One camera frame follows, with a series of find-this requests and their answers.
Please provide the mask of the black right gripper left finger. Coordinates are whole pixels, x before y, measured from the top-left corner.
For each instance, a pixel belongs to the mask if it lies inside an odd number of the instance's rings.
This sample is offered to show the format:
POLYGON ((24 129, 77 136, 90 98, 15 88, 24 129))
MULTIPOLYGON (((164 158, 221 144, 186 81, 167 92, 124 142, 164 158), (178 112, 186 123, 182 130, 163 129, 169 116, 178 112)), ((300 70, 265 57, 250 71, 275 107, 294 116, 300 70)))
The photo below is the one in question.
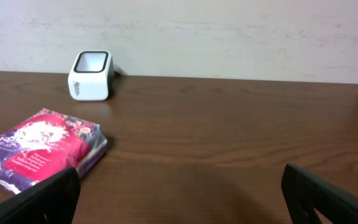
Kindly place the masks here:
POLYGON ((81 191, 70 167, 0 203, 0 223, 71 224, 81 191))

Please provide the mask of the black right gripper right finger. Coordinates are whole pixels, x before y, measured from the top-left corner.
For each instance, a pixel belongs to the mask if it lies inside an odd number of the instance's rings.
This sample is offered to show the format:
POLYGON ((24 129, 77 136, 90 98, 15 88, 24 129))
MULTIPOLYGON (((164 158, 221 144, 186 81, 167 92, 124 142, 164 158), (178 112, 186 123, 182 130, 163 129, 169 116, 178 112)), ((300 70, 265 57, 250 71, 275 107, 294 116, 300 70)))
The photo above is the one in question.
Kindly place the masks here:
POLYGON ((293 223, 358 223, 358 197, 301 167, 285 166, 281 188, 293 223))

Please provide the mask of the pink purple tissue pack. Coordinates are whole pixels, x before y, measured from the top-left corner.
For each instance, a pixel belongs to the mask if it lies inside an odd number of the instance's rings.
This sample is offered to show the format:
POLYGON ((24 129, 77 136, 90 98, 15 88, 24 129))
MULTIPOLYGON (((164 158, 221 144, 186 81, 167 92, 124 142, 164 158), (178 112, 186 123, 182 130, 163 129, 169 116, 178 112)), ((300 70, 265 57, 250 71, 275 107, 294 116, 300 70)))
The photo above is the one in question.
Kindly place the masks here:
POLYGON ((0 185, 19 194, 70 167, 83 177, 107 145, 99 124, 42 109, 0 135, 0 185))

